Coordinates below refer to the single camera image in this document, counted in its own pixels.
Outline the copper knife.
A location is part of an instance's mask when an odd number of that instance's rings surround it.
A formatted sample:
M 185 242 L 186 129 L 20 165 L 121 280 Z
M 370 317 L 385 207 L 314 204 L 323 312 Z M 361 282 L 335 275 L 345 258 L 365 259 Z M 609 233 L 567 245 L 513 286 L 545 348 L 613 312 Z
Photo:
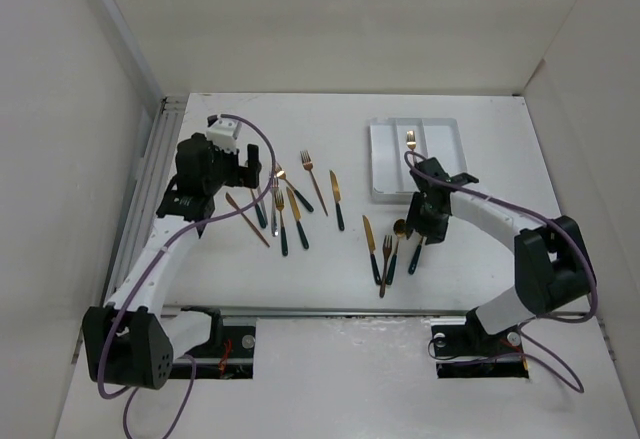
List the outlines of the copper knife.
M 227 203 L 239 213 L 245 223 L 249 226 L 249 228 L 253 231 L 253 233 L 258 237 L 258 239 L 267 247 L 270 248 L 270 244 L 267 239 L 260 232 L 258 227 L 249 219 L 249 217 L 243 212 L 237 202 L 233 199 L 233 197 L 227 192 L 225 193 L 225 199 Z

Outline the silver fork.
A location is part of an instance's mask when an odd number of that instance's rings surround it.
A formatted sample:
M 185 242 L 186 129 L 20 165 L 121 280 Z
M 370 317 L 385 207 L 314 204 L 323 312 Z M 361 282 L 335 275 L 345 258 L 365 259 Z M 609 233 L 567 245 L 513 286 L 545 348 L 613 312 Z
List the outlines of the silver fork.
M 273 177 L 271 178 L 271 186 L 270 186 L 270 192 L 271 192 L 271 234 L 273 237 L 278 237 L 279 236 L 279 226 L 278 226 L 278 217 L 277 217 L 277 192 L 279 189 L 279 185 L 278 185 L 278 179 L 276 177 L 276 175 L 273 175 Z

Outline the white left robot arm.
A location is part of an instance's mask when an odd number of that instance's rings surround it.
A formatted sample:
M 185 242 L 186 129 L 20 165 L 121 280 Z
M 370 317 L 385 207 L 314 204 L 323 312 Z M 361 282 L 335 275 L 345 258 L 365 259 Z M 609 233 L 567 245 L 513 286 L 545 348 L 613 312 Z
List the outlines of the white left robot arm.
M 162 320 L 170 285 L 189 250 L 202 237 L 223 187 L 257 186 L 259 149 L 247 147 L 240 163 L 235 150 L 224 149 L 203 134 L 179 142 L 176 172 L 170 179 L 153 222 L 153 231 L 135 265 L 104 305 L 92 306 L 82 321 L 92 381 L 160 389 L 174 361 L 196 349 L 217 353 L 224 332 L 219 310 L 187 306 Z

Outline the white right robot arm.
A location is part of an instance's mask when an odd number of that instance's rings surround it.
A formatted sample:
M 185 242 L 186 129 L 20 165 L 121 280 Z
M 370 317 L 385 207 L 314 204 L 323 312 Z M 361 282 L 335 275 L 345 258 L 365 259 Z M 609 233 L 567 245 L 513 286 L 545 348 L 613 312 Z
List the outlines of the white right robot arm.
M 549 219 L 499 199 L 468 173 L 449 175 L 434 157 L 408 151 L 404 160 L 417 187 L 406 217 L 408 235 L 418 233 L 425 244 L 440 244 L 450 219 L 456 218 L 502 244 L 514 259 L 511 287 L 469 310 L 463 324 L 433 327 L 437 357 L 501 354 L 519 326 L 555 319 L 556 310 L 582 297 L 590 299 L 586 315 L 595 315 L 597 279 L 574 219 Z

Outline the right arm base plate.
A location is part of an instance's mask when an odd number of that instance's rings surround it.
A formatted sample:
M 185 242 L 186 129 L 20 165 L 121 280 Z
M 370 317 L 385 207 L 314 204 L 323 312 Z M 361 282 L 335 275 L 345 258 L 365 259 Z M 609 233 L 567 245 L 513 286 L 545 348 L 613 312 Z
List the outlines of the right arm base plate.
M 434 324 L 431 333 L 430 354 L 439 379 L 529 378 L 516 327 L 475 336 L 462 324 Z

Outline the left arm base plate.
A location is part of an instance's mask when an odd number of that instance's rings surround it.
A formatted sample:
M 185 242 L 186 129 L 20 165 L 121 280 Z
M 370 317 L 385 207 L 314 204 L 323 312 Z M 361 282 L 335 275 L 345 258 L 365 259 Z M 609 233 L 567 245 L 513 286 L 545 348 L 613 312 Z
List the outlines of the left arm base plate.
M 183 311 L 161 321 L 173 348 L 170 379 L 188 379 L 195 361 L 197 379 L 253 377 L 256 326 L 246 321 L 225 324 L 219 314 Z

